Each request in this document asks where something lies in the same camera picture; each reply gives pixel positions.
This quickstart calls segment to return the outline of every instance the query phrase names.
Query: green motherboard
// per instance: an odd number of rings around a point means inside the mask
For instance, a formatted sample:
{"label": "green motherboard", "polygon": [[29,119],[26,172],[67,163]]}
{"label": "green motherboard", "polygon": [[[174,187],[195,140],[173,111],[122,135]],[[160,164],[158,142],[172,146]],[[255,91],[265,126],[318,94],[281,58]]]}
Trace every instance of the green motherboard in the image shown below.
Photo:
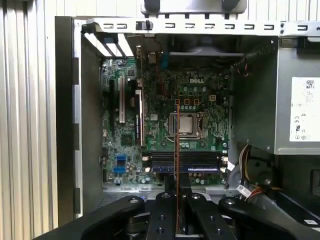
{"label": "green motherboard", "polygon": [[[179,108],[181,152],[227,154],[229,73],[214,69],[159,69],[140,60],[107,59],[102,65],[103,182],[163,183],[163,174],[143,166],[150,151],[174,151]],[[137,86],[143,102],[143,137],[137,140]],[[189,173],[192,185],[221,184],[220,174]]]}

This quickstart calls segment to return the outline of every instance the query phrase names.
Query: metal bracket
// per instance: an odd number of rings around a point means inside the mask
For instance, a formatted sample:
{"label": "metal bracket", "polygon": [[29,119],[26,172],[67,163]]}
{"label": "metal bracket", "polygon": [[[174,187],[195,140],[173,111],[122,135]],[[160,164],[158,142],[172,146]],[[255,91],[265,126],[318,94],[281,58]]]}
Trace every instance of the metal bracket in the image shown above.
{"label": "metal bracket", "polygon": [[190,20],[139,17],[92,18],[97,32],[123,34],[199,34],[248,35],[279,37],[320,37],[319,21],[240,21],[240,20]]}

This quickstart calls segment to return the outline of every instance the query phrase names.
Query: metal frame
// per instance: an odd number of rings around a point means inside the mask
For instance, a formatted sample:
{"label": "metal frame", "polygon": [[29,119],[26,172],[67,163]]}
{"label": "metal frame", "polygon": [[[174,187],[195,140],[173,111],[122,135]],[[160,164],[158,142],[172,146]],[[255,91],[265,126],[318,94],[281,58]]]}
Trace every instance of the metal frame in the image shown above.
{"label": "metal frame", "polygon": [[[149,29],[138,30],[137,23],[149,21]],[[92,18],[81,22],[94,24],[97,32],[117,34],[209,34],[279,37],[320,37],[318,21],[239,21],[212,19],[160,19],[138,17]]]}
{"label": "metal frame", "polygon": [[[136,25],[138,23],[150,22],[149,30],[137,30]],[[114,34],[209,34],[209,35],[247,35],[247,36],[276,36],[276,37],[320,37],[320,22],[281,22],[281,21],[236,21],[236,20],[223,20],[214,21],[212,19],[203,19],[201,21],[191,21],[189,19],[160,19],[160,18],[127,18],[127,17],[100,17],[92,18],[89,20],[74,20],[73,29],[73,54],[74,58],[78,59],[77,72],[77,84],[73,89],[73,120],[78,126],[79,139],[78,149],[74,151],[74,164],[75,164],[75,187],[79,189],[79,207],[80,212],[77,217],[83,214],[83,171],[82,171],[82,120],[81,120],[81,37],[82,34],[88,31],[88,33],[114,33]],[[148,191],[155,192],[157,189],[148,188]],[[146,189],[122,186],[116,188],[105,188],[104,192],[110,193],[139,193],[144,194]],[[195,192],[205,191],[209,194],[213,201],[217,201],[217,197],[227,195],[232,196],[236,194],[234,188],[223,189],[223,187],[206,187],[202,189],[194,189]]]}

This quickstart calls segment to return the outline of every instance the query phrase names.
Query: screw hole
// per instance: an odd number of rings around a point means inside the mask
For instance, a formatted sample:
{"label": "screw hole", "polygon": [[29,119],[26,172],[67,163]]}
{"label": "screw hole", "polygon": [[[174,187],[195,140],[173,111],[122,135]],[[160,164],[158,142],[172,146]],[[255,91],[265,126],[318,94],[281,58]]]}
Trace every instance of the screw hole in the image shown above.
{"label": "screw hole", "polygon": [[163,233],[165,232],[165,230],[164,230],[162,227],[158,227],[158,228],[156,229],[156,232],[157,232],[158,234],[163,234]]}

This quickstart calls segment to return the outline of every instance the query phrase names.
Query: chip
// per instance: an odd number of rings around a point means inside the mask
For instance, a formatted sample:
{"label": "chip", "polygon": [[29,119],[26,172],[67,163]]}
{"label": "chip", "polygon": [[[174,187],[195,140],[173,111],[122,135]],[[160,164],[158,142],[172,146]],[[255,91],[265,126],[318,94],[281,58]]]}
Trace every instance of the chip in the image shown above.
{"label": "chip", "polygon": [[132,146],[133,145],[133,137],[131,134],[123,134],[121,136],[121,145],[122,146]]}
{"label": "chip", "polygon": [[129,69],[128,70],[128,76],[132,77],[135,75],[135,70]]}

